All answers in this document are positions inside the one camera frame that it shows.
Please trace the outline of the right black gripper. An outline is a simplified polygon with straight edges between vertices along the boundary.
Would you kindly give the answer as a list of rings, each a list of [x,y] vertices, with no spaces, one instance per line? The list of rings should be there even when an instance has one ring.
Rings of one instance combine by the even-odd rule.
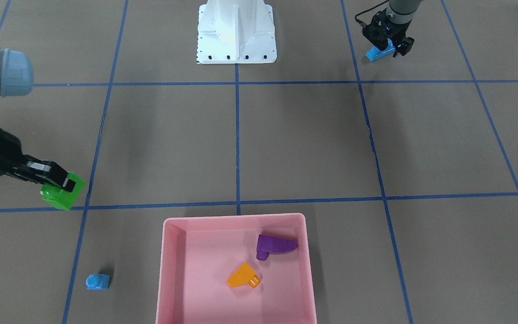
[[[68,172],[59,164],[23,155],[18,137],[0,128],[0,177],[9,175],[26,182],[63,187],[73,192],[77,181],[68,178]]]

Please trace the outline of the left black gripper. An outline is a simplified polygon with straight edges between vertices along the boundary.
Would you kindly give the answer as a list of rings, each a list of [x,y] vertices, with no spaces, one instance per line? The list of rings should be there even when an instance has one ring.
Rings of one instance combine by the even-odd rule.
[[[405,56],[412,49],[415,39],[406,35],[413,15],[401,15],[391,9],[383,9],[373,15],[371,22],[362,25],[362,35],[380,50],[387,48],[387,40],[393,43],[397,55]]]

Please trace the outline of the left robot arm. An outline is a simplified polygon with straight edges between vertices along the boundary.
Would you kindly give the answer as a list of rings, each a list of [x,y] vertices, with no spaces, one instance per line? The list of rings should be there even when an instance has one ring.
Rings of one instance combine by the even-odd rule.
[[[373,15],[370,21],[358,21],[362,35],[378,50],[385,51],[391,44],[394,47],[393,56],[404,57],[415,43],[406,33],[420,4],[420,0],[385,0],[371,9]]]

